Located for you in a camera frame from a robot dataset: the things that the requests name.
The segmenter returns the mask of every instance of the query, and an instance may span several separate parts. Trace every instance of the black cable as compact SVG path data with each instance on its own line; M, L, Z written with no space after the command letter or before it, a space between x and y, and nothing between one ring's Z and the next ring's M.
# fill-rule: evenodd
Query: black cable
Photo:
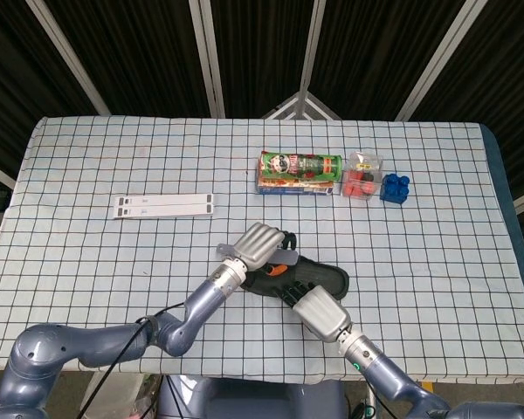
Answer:
M173 385L171 384L171 380L168 375L165 375L165 380L167 380L167 385L169 386L169 390L171 390L171 394L173 395L173 400L175 401L175 406L176 410L178 410L178 415L181 417L181 419L184 419L183 412L181 411L181 407L178 405L175 390L173 389Z
M378 402L381 404L381 406L384 407L384 410L386 410L390 416L392 416L394 419L398 419L398 416L394 415L392 413L392 410L388 409L388 407L383 403L383 401L381 400L381 398L378 396L378 394L376 393L375 389L373 388L373 386L371 386L369 384L369 382L367 381L367 385L369 386L370 388L370 391L373 392L373 395L375 395L376 399L378 400Z
M169 306L169 307L165 307L163 308L162 310L160 310L159 312L157 312L156 314L154 314L155 317L157 317L159 314L161 313L165 313L167 312L168 310L171 310L173 308L177 308L177 307L180 307L184 304L184 302L182 303L178 303L178 304L175 304L174 306ZM81 410L79 411L78 415L76 416L76 419L81 419L82 417L84 417L84 414L86 413L86 411L89 409L89 406L91 406L91 403L93 402L93 399L95 398L95 396L99 393L99 390L101 389L101 387L103 387L103 384L105 383L105 381L107 380L107 377L111 374L111 372L114 370L114 367L116 367L116 365L119 363L119 361L121 360L122 356L124 355L124 353L126 353L126 351L128 350L128 348L130 347L130 345L132 345L132 342L135 341L135 339L138 337L138 335L141 333L141 331L148 325L148 323L150 323L151 321L148 319L148 318L142 318L144 319L145 321L143 323L141 323L141 326L138 327L138 329L135 331L135 333L132 335L132 337L129 339L129 341L127 342L127 344L124 346L124 348L122 348L121 352L118 354L118 356L114 359L113 363L111 364L111 366L108 368L108 370L105 372L105 375L103 375L103 377L100 379L99 383L97 384L97 387L95 387L95 389L93 390L93 392L91 393L91 395L89 396L89 398L87 399L87 402L86 404L84 405L83 408L81 408Z

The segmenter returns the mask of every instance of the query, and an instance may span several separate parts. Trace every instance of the checkered tablecloth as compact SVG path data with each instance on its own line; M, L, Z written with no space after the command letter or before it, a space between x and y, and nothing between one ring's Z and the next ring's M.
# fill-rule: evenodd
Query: checkered tablecloth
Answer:
M262 150L379 154L411 179L410 198L260 196ZM112 219L116 196L207 192L213 217ZM184 300L218 266L217 244L257 221L348 272L342 304L412 377L524 381L524 287L479 126L461 123L41 120L0 231L0 367L29 325L118 325ZM360 378L336 351L279 300L238 291L185 356L152 347L121 370Z

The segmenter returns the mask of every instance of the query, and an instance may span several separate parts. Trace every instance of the black curtain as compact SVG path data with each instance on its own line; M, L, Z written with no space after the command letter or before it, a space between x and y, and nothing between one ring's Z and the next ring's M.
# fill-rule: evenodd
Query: black curtain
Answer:
M187 0L47 0L110 111L210 116Z
M524 0L487 2L412 119L486 124L524 194Z
M0 169L17 177L42 117L94 113L25 1L0 1Z
M309 92L344 120L394 120L463 0L327 0Z
M313 2L212 0L225 116L260 118L299 91Z

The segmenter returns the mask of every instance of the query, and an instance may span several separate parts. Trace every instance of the clear plastic box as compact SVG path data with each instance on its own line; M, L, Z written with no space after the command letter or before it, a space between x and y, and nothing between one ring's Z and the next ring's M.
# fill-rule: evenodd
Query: clear plastic box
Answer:
M351 198L369 200L381 188L383 159L357 151L345 164L341 194Z

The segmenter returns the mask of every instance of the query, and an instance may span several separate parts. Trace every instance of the white frame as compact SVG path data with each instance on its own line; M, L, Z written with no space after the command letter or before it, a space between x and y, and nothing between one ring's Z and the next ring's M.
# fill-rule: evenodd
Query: white frame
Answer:
M210 0L189 0L189 7L210 115L212 118L225 118L224 94L217 60L216 32L213 28L211 3Z
M316 50L318 49L318 41L321 36L322 19L324 18L324 10L326 8L326 0L314 0L313 15L311 16L311 24L308 29L307 48L305 50L305 61L303 63L303 72L300 76L300 87L297 93L299 101L297 102L297 117L305 116L305 105L307 104L308 86L311 83L313 76L314 59L316 58Z
M89 98L97 113L101 116L109 116L111 111L109 111L107 104L91 81L86 69L79 61L78 55L76 55L64 32L60 29L59 24L46 5L45 0L25 0L25 2L56 47L60 57L62 57L72 72L73 77L78 80L79 85L86 93L87 98Z
M395 120L410 120L411 115L415 112L427 92L429 92L438 75L443 71L446 63L448 63L486 4L487 0L465 1L450 28L446 31L445 37L433 53L429 64L427 64L421 77L419 77L416 85L411 90L408 99L400 108Z

